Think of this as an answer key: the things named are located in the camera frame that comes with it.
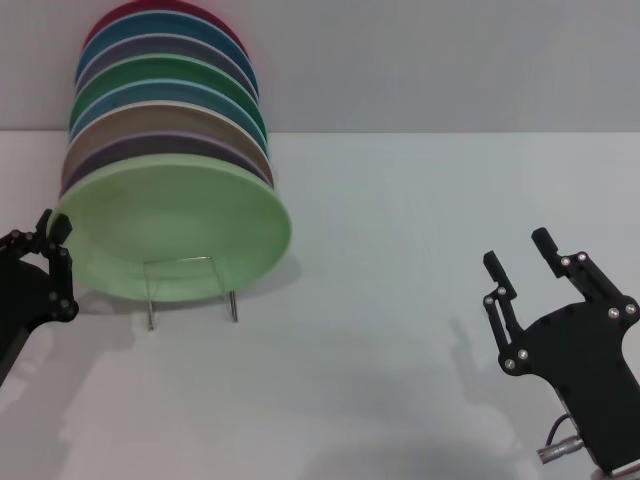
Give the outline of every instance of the wire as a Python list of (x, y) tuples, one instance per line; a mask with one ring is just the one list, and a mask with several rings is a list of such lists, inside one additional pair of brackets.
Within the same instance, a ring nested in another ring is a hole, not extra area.
[(555, 437), (556, 432), (558, 431), (558, 427), (562, 422), (564, 422), (569, 417), (570, 415), (568, 413), (565, 413), (560, 418), (558, 418), (558, 420), (554, 422), (553, 426), (551, 427), (551, 431), (549, 432), (549, 436), (547, 437), (547, 443), (544, 444), (545, 447), (548, 447), (553, 443), (553, 437)]

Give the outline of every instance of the plate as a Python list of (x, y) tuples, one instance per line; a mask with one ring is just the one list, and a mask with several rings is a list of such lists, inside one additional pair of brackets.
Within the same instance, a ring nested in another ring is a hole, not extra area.
[(143, 80), (111, 90), (82, 112), (70, 132), (70, 140), (85, 126), (110, 110), (147, 100), (191, 103), (218, 112), (246, 130), (268, 156), (264, 134), (240, 105), (211, 88), (179, 80)]
[(85, 127), (69, 145), (62, 169), (62, 183), (92, 151), (118, 138), (154, 130), (181, 130), (224, 140), (251, 158), (271, 185), (273, 172), (260, 145), (227, 117), (188, 103), (140, 102), (111, 110)]
[(174, 12), (187, 13), (189, 15), (193, 15), (194, 17), (201, 18), (202, 20), (206, 20), (207, 22), (215, 25), (224, 33), (229, 35), (233, 39), (233, 41), (236, 42), (245, 53), (247, 53), (247, 49), (244, 48), (244, 45), (242, 45), (242, 42), (240, 41), (238, 36), (226, 23), (216, 17), (213, 13), (200, 8), (197, 5), (181, 2), (180, 0), (145, 0), (144, 2), (133, 1), (125, 3), (124, 5), (120, 5), (119, 7), (114, 8), (109, 13), (104, 15), (100, 20), (98, 20), (98, 22), (93, 26), (93, 28), (87, 35), (83, 46), (86, 46), (87, 43), (89, 43), (89, 41), (93, 37), (95, 37), (100, 30), (108, 26), (110, 23), (113, 23), (116, 20), (120, 20), (122, 17), (126, 17), (134, 13), (146, 12), (148, 10), (171, 10)]
[(78, 168), (70, 172), (68, 179), (62, 185), (60, 196), (100, 168), (132, 157), (156, 153), (186, 153), (216, 158), (237, 165), (272, 187), (253, 160), (224, 141), (180, 130), (159, 130), (128, 135), (94, 150), (78, 164)]
[[(147, 296), (145, 270), (156, 301), (241, 290), (278, 262), (291, 238), (273, 189), (240, 167), (195, 155), (101, 168), (60, 199), (51, 222), (59, 214), (73, 225), (65, 247), (74, 278), (132, 299)], [(194, 257), (211, 257), (220, 280), (208, 260), (165, 262)]]
[(76, 69), (75, 81), (78, 81), (80, 74), (89, 62), (104, 49), (126, 38), (149, 33), (183, 35), (217, 48), (242, 69), (249, 77), (256, 92), (260, 91), (249, 59), (231, 37), (216, 26), (193, 15), (162, 10), (135, 13), (116, 20), (103, 28), (84, 48)]
[(124, 85), (150, 79), (182, 80), (197, 83), (236, 102), (267, 136), (260, 108), (249, 92), (222, 70), (181, 55), (141, 55), (122, 60), (100, 72), (78, 92), (69, 120), (73, 127), (80, 114), (98, 98)]
[(242, 85), (253, 99), (258, 101), (258, 94), (249, 78), (233, 60), (220, 50), (193, 38), (164, 34), (139, 35), (127, 38), (103, 50), (83, 70), (78, 79), (76, 91), (82, 90), (92, 78), (121, 60), (153, 53), (183, 55), (219, 68)]

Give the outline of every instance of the teal plate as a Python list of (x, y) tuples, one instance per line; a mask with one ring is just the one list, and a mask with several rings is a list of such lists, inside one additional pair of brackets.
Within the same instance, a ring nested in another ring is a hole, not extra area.
[(249, 58), (228, 34), (201, 18), (185, 13), (165, 10), (134, 13), (120, 18), (100, 30), (100, 32), (86, 44), (82, 51), (76, 69), (76, 82), (86, 66), (91, 60), (98, 56), (100, 52), (121, 40), (149, 33), (183, 35), (195, 38), (196, 40), (200, 40), (217, 48), (224, 52), (225, 55), (244, 71), (256, 92), (259, 93), (258, 80), (249, 62)]
[(253, 97), (256, 102), (258, 101), (258, 92), (253, 88), (247, 75), (233, 60), (220, 50), (195, 38), (162, 33), (151, 33), (127, 38), (103, 50), (97, 57), (91, 60), (87, 68), (82, 72), (82, 75), (80, 75), (78, 84), (76, 85), (76, 92), (82, 90), (93, 77), (112, 65), (127, 58), (151, 53), (183, 55), (219, 68), (233, 77), (251, 94), (251, 97)]
[[(185, 301), (248, 287), (284, 255), (291, 222), (277, 194), (235, 165), (157, 154), (101, 168), (51, 216), (71, 220), (74, 277), (112, 295)], [(185, 258), (209, 260), (174, 261)]]
[(69, 141), (73, 141), (92, 121), (111, 110), (152, 100), (190, 103), (213, 110), (240, 125), (269, 155), (267, 139), (262, 130), (240, 105), (216, 90), (181, 80), (142, 80), (111, 90), (80, 114), (69, 133)]
[(80, 114), (103, 95), (124, 85), (150, 79), (182, 80), (211, 88), (240, 105), (260, 127), (265, 138), (267, 136), (267, 127), (258, 104), (240, 83), (205, 62), (168, 54), (128, 58), (100, 72), (78, 92), (71, 110), (69, 129)]

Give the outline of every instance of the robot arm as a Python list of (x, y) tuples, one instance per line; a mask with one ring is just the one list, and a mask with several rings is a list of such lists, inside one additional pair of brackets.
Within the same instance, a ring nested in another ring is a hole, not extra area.
[(498, 285), (483, 305), (498, 361), (507, 375), (536, 375), (551, 384), (577, 430), (576, 436), (539, 450), (543, 463), (585, 447), (610, 475), (640, 459), (640, 386), (622, 356), (622, 340), (640, 319), (640, 307), (586, 253), (558, 255), (546, 229), (533, 232), (532, 239), (555, 276), (568, 278), (584, 302), (545, 315), (523, 330), (511, 305), (516, 292), (496, 255), (487, 253), (484, 265)]
[[(0, 384), (11, 370), (31, 332), (47, 322), (70, 322), (78, 314), (73, 298), (71, 256), (62, 244), (71, 233), (65, 215), (56, 218), (49, 235), (51, 210), (35, 232), (13, 230), (0, 239)], [(22, 260), (28, 253), (49, 260), (49, 274)]]

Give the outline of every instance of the white backdrop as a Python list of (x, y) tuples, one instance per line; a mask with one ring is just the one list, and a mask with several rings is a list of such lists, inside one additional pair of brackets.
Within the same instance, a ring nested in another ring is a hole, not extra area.
[[(63, 133), (0, 135), (0, 233), (56, 200)], [(640, 134), (274, 135), (287, 257), (239, 299), (160, 313), (78, 289), (0, 389), (11, 480), (584, 479), (542, 467), (563, 413), (510, 378), (482, 309), (495, 249), (521, 323), (579, 296), (539, 257), (546, 226), (640, 299)], [(625, 340), (640, 373), (640, 327)], [(568, 435), (569, 425), (559, 435)]]

